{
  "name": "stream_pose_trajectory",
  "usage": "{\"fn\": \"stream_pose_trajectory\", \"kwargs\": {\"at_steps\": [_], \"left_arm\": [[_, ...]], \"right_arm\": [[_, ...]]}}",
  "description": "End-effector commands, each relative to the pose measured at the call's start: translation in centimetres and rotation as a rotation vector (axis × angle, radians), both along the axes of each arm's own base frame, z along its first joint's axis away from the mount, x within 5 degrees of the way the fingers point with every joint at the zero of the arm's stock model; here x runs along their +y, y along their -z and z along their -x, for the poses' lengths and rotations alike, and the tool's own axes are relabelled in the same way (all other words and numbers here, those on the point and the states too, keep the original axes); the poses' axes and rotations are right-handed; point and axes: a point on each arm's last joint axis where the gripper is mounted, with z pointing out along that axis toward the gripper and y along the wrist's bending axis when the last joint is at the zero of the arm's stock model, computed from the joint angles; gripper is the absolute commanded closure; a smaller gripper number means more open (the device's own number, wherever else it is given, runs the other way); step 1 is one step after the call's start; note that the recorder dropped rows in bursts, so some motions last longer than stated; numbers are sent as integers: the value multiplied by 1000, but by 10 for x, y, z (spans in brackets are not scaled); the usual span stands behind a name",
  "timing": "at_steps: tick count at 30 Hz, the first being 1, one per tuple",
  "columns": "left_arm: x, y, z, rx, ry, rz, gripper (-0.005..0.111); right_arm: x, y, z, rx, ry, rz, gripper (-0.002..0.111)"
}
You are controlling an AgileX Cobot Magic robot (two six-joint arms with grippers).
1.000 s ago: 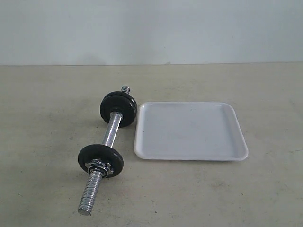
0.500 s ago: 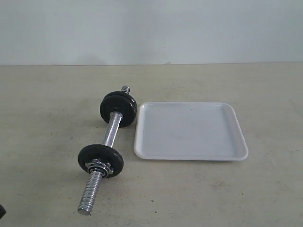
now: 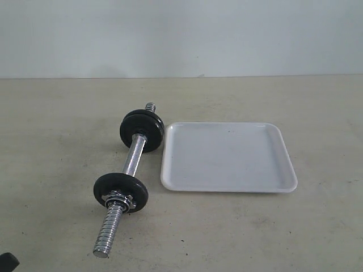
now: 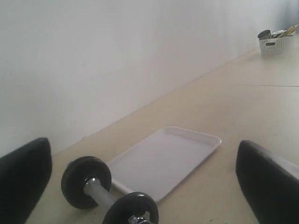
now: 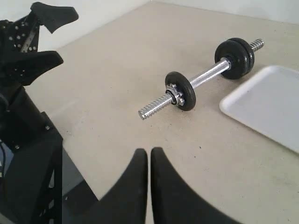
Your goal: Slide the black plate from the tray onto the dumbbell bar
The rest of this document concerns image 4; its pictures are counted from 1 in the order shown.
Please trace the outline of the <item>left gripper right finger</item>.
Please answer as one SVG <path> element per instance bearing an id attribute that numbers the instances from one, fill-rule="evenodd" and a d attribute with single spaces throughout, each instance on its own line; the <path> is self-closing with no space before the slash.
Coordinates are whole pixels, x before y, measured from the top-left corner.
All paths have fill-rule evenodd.
<path id="1" fill-rule="evenodd" d="M 299 167 L 250 140 L 239 144 L 235 172 L 260 224 L 299 222 Z"/>

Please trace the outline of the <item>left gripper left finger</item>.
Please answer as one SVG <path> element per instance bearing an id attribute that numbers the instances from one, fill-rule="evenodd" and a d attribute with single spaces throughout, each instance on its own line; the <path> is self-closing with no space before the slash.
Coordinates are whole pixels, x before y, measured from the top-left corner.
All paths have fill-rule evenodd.
<path id="1" fill-rule="evenodd" d="M 52 173 L 48 138 L 40 137 L 0 158 L 0 222 L 24 224 Z"/>

